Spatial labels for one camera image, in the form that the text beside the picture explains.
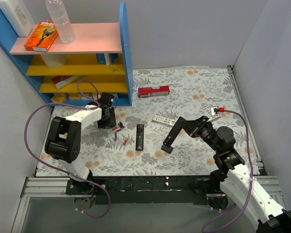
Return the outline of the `floral patterned table mat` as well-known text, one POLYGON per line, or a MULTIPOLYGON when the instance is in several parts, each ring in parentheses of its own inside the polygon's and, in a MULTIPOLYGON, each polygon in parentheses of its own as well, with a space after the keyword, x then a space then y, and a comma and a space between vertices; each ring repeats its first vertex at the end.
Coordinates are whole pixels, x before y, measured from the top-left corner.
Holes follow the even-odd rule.
POLYGON ((252 164, 259 174, 257 152, 246 142, 245 126, 239 118, 240 107, 233 83, 225 68, 150 69, 133 72, 132 106, 117 106, 115 117, 125 126, 114 140, 112 130, 96 124, 81 134, 79 157, 96 176, 133 175, 208 175, 216 170, 214 151, 200 138, 191 138, 181 131, 173 143, 173 152, 161 150, 170 128, 152 121, 155 115, 176 120, 194 120, 211 116, 211 108, 223 107, 226 112, 213 123, 215 128, 227 126, 234 131, 235 149, 252 164), (138 88, 169 86, 165 96, 138 97, 138 88), (136 151, 136 126, 144 124, 144 149, 136 151))

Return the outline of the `black remote with back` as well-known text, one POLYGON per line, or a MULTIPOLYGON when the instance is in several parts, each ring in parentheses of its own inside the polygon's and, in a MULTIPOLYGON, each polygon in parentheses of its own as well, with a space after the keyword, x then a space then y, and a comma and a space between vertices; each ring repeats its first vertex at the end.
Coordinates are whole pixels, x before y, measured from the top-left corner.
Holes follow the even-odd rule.
POLYGON ((169 133, 169 135, 166 137, 166 139, 163 141, 162 145, 165 145, 167 147, 171 147, 173 142, 176 139, 176 135, 174 133, 169 133))

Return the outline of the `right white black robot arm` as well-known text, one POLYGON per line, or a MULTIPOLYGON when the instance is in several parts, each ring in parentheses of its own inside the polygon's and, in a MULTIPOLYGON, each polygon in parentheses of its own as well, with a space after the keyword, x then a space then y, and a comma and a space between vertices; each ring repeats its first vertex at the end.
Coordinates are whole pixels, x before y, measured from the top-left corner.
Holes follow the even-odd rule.
POLYGON ((241 209, 258 233, 291 233, 291 210, 276 202, 253 177, 251 169, 234 149, 235 138, 231 128, 214 129, 210 119, 202 116, 196 120, 180 117, 163 142, 168 152, 184 130, 190 137, 201 138, 215 152, 218 170, 212 172, 210 188, 215 193, 224 192, 241 209))

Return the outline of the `white air conditioner remote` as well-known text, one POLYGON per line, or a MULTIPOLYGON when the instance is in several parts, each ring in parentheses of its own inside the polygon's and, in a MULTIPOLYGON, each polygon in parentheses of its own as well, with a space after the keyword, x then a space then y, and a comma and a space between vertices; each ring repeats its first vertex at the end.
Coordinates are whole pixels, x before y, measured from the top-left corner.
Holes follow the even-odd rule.
POLYGON ((163 116, 158 116, 158 115, 155 115, 153 117, 152 121, 155 122, 155 123, 159 123, 161 125, 168 126, 168 127, 173 127, 174 124, 176 123, 175 120, 168 119, 168 118, 165 118, 163 116))

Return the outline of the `white plastic bottle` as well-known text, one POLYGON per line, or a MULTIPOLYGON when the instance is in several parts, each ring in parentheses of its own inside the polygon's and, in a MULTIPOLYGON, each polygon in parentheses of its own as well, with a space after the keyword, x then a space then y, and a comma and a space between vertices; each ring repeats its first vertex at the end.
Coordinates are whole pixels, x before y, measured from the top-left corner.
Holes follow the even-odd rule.
POLYGON ((0 9, 19 37, 28 37, 33 29, 28 10, 21 0, 0 0, 0 9))

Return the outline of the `blue multicolour shelf unit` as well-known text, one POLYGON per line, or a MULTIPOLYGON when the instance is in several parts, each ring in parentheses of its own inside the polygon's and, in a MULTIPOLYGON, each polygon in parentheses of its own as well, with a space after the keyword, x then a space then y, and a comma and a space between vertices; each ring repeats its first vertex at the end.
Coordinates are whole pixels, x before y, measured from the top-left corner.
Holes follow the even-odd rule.
POLYGON ((117 93, 117 106, 131 106, 133 94, 132 60, 126 4, 119 8, 119 22, 75 23, 74 42, 65 44, 56 38, 48 52, 28 51, 26 37, 18 37, 0 9, 0 46, 45 103, 54 93, 117 93), (97 62, 96 53, 118 53, 111 65, 97 62), (68 62, 60 68, 49 68, 41 54, 65 54, 68 62), (58 75, 83 75, 57 89, 51 78, 58 75))

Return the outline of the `orange razor box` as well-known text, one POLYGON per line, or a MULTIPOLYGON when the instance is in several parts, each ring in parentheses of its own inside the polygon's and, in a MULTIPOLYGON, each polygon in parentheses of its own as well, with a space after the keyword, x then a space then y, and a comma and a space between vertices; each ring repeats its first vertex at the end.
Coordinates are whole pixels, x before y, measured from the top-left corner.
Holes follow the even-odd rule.
POLYGON ((48 52, 57 37, 58 32, 54 22, 41 21, 29 36, 24 48, 28 51, 48 52))

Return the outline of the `clear plastic water bottle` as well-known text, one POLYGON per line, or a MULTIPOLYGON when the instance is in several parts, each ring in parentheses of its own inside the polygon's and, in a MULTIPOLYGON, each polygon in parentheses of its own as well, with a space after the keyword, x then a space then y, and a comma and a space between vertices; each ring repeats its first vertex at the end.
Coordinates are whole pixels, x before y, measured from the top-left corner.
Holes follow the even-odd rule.
POLYGON ((63 43, 72 43, 76 36, 62 0, 47 0, 46 8, 63 43))

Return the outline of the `red rectangular box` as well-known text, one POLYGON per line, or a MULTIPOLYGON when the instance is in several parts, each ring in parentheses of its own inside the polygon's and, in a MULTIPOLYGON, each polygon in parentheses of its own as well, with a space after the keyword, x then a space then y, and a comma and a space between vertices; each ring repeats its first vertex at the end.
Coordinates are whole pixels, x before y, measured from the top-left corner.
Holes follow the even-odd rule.
POLYGON ((170 94, 169 86, 159 86, 157 88, 154 87, 141 87, 138 88, 138 97, 139 98, 146 98, 146 97, 153 97, 153 96, 165 96, 170 94))

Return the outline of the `orange yellow small box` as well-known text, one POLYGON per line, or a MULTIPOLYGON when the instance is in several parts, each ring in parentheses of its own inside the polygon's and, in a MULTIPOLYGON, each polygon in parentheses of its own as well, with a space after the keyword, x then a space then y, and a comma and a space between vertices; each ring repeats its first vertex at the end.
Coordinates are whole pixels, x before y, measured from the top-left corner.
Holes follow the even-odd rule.
POLYGON ((64 103, 68 98, 68 93, 54 93, 53 97, 51 98, 51 102, 53 103, 64 103))

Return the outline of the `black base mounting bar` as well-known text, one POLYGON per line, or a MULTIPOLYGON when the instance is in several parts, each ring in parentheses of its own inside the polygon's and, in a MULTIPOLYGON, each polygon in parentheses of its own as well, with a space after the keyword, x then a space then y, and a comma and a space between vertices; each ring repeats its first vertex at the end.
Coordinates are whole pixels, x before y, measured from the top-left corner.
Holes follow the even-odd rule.
POLYGON ((105 176, 92 177, 96 187, 69 179, 66 194, 84 196, 97 205, 126 203, 192 203, 225 209, 228 197, 210 175, 202 176, 105 176))

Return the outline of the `black slim remote control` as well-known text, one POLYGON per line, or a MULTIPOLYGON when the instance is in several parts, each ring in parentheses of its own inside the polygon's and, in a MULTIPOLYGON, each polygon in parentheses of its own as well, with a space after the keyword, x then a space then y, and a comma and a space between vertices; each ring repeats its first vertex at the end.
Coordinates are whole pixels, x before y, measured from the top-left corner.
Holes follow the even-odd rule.
POLYGON ((144 149, 144 124, 137 124, 136 126, 136 151, 143 151, 144 149))

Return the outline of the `yellow white small box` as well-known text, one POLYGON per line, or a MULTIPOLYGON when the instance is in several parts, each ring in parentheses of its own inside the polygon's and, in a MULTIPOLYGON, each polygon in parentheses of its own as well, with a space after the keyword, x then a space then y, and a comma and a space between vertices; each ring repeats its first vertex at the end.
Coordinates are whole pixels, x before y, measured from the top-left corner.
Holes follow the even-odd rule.
POLYGON ((81 100, 81 97, 79 96, 78 93, 70 93, 70 94, 68 95, 68 98, 69 98, 70 100, 81 100))

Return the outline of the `blue white small box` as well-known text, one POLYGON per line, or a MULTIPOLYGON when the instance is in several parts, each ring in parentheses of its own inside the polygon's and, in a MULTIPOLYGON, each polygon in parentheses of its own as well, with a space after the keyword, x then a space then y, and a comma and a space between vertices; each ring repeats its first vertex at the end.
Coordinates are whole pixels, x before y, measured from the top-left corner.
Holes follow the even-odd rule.
POLYGON ((118 99, 118 94, 117 94, 117 93, 112 93, 112 95, 113 95, 116 99, 118 99))

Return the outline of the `white red small box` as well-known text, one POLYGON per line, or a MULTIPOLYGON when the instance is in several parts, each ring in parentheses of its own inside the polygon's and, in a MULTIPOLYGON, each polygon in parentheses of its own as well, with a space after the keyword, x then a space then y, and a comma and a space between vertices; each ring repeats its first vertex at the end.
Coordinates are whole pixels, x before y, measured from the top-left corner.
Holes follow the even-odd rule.
POLYGON ((93 98, 94 100, 98 100, 98 99, 100 98, 100 94, 93 93, 93 94, 92 94, 92 98, 93 98))

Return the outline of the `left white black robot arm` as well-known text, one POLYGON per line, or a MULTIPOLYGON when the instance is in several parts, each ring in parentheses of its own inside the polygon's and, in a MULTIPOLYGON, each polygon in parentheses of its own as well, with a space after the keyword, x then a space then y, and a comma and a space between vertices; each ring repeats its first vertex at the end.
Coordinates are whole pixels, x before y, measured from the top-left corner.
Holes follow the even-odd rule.
POLYGON ((45 143, 45 152, 67 170, 72 179, 78 181, 77 189, 89 194, 94 183, 89 179, 90 170, 78 157, 81 150, 81 132, 97 123, 99 129, 116 126, 114 107, 115 96, 103 92, 96 102, 90 102, 84 110, 66 117, 55 117, 51 121, 45 143))

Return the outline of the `red white flat box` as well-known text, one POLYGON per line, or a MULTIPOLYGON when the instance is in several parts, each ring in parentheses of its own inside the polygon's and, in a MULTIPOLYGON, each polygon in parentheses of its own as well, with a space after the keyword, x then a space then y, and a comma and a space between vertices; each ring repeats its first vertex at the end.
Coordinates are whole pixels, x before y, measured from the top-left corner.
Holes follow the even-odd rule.
POLYGON ((51 81, 59 90, 82 77, 83 75, 58 75, 51 78, 51 81))

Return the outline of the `black battery cover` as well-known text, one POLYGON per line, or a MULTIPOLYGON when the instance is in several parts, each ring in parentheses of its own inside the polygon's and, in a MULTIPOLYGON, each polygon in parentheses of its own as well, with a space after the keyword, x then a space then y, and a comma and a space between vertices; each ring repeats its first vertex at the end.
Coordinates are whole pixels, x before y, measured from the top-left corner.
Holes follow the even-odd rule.
POLYGON ((167 147, 165 145, 162 145, 161 146, 161 150, 163 150, 164 152, 168 153, 168 154, 171 154, 172 151, 173 151, 173 147, 167 147))

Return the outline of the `white cylinder container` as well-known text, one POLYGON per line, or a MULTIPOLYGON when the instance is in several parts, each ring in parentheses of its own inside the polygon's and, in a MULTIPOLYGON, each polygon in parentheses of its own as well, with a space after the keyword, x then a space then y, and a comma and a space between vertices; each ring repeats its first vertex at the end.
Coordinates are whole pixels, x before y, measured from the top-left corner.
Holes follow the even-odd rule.
POLYGON ((41 54, 40 56, 49 68, 60 68, 68 62, 65 54, 41 54))

